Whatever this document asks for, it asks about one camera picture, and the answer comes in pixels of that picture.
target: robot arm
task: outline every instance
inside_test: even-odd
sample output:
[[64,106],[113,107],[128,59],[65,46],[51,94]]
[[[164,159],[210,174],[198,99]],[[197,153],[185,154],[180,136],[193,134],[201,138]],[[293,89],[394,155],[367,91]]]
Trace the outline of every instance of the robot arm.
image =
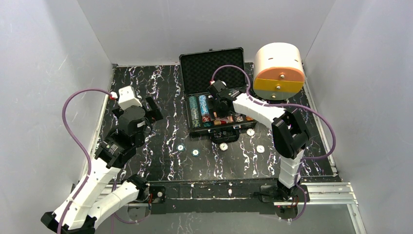
[[281,183],[280,187],[283,191],[280,192],[284,199],[288,199],[297,189],[294,178],[298,173],[305,146],[310,139],[300,112],[297,109],[288,112],[280,107],[259,105],[257,104],[259,100],[240,91],[227,89],[220,80],[213,82],[208,87],[208,91],[214,97],[214,107],[218,115],[228,116],[228,112],[244,114],[272,130],[274,147],[281,155],[279,184]]
[[[54,211],[46,212],[41,221],[50,230],[57,232],[58,222],[68,202],[72,202],[63,223],[65,234],[93,234],[101,222],[131,201],[142,200],[148,194],[149,184],[137,175],[125,181],[120,188],[95,203],[105,186],[120,172],[121,168],[136,155],[136,148],[145,143],[145,129],[162,119],[152,98],[146,99],[152,110],[147,110],[136,98],[130,87],[119,89],[120,108],[113,112],[118,117],[118,125],[111,129],[100,143],[90,175],[84,175],[69,197]],[[89,177],[75,199],[74,193],[82,182]]]

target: white wall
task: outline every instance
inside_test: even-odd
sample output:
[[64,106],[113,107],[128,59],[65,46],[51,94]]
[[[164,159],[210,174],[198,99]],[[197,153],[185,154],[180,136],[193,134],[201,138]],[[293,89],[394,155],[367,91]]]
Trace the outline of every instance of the white wall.
[[307,55],[335,0],[78,0],[112,63],[160,65],[180,54],[271,42]]
[[[67,197],[85,159],[61,120],[74,91],[107,89],[112,66],[76,0],[0,3],[0,220],[4,234],[40,222]],[[104,95],[74,99],[69,125],[89,146]]]
[[338,0],[306,60],[368,233],[412,233],[413,2]]

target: cable connector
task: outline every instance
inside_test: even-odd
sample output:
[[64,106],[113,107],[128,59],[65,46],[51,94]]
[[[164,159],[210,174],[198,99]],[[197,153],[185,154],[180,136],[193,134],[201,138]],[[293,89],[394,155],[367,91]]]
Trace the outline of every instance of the cable connector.
[[117,93],[116,93],[116,92],[111,92],[111,96],[109,96],[109,98],[110,98],[111,100],[116,100],[116,99],[118,99]]

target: black marble table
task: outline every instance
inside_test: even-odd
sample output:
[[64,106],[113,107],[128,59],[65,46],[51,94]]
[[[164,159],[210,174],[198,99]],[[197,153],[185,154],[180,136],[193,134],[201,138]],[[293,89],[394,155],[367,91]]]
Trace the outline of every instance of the black marble table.
[[[252,63],[247,63],[245,67],[252,77]],[[118,180],[133,174],[140,174],[149,181],[278,177],[280,155],[274,149],[270,130],[262,124],[255,126],[255,135],[252,137],[241,131],[239,140],[229,143],[229,149],[225,152],[219,150],[218,145],[213,144],[208,136],[189,136],[179,65],[115,68],[111,91],[118,91],[128,85],[136,89],[139,99],[152,96],[164,119],[154,124],[145,145],[136,150],[137,155],[125,165]],[[304,90],[288,102],[309,106]],[[108,100],[98,141],[117,124],[117,119],[111,112],[114,106],[115,102]],[[306,111],[301,113],[313,135],[304,156],[325,154],[313,115]],[[186,150],[177,151],[178,144],[184,144]],[[256,151],[258,145],[265,147],[264,153]],[[200,151],[198,157],[192,156],[193,149]],[[333,172],[328,160],[308,160],[301,174],[331,176]]]

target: open case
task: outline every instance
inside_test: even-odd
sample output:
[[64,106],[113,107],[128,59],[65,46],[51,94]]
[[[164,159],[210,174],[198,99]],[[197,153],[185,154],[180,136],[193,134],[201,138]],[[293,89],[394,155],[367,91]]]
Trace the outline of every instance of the open case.
[[[189,134],[191,136],[210,134],[212,141],[215,143],[231,142],[238,140],[239,130],[237,129],[255,126],[257,122],[245,115],[233,114],[226,118],[216,118],[213,111],[212,96],[207,91],[212,74],[220,66],[231,64],[244,69],[244,50],[241,47],[181,55],[179,61],[184,80],[184,98],[187,108]],[[215,79],[224,81],[229,89],[245,92],[245,76],[237,69],[231,67],[223,68],[218,71]],[[199,101],[199,97],[202,95],[206,96],[206,107],[211,121],[203,122]],[[198,113],[199,124],[193,124],[191,112]]]

